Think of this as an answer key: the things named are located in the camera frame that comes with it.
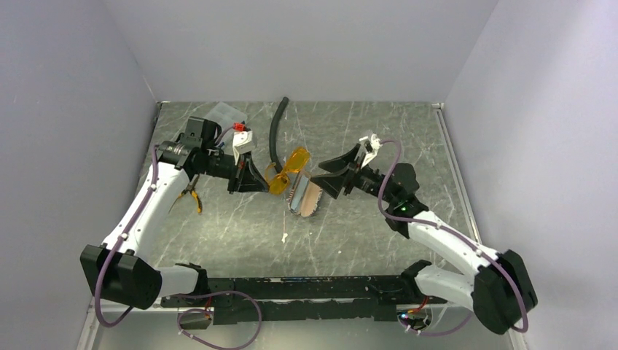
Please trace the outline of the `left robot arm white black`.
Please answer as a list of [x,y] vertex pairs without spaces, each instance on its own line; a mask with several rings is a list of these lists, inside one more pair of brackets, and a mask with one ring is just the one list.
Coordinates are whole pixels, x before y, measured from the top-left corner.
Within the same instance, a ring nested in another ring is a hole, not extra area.
[[224,130],[215,121],[190,117],[176,140],[154,146],[148,174],[123,218],[101,244],[87,245],[80,255],[96,308],[104,300],[141,310],[164,297],[179,296],[190,306],[207,300],[205,268],[154,268],[147,258],[181,191],[199,176],[226,180],[230,194],[268,191],[252,160],[256,145],[242,123]]

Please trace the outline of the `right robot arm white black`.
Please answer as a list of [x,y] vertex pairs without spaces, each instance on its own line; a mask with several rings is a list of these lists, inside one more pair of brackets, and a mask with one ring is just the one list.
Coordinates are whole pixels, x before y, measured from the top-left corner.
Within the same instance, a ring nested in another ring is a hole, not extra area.
[[424,245],[447,260],[456,272],[418,261],[401,274],[401,293],[411,303],[438,297],[469,310],[492,333],[526,333],[528,314],[538,304],[523,258],[509,249],[499,252],[456,230],[416,192],[414,166],[395,159],[387,172],[369,166],[377,147],[357,144],[345,154],[319,163],[322,175],[311,179],[332,198],[359,189],[374,195],[387,225],[406,239]]

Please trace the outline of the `printed glasses pouch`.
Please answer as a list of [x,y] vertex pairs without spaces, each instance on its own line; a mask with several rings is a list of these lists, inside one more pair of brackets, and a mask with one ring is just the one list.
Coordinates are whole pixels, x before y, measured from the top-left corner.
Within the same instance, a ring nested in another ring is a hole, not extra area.
[[287,198],[290,212],[303,218],[312,217],[317,212],[323,194],[323,190],[311,178],[307,172],[298,173]]

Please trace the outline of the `orange transparent safety glasses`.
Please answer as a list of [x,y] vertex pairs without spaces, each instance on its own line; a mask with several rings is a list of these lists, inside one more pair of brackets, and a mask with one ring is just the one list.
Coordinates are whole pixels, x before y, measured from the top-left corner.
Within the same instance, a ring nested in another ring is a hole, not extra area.
[[271,195],[280,195],[291,184],[290,176],[298,174],[310,160],[310,153],[304,147],[296,148],[287,159],[280,171],[275,170],[275,163],[265,169],[265,179],[268,192]]

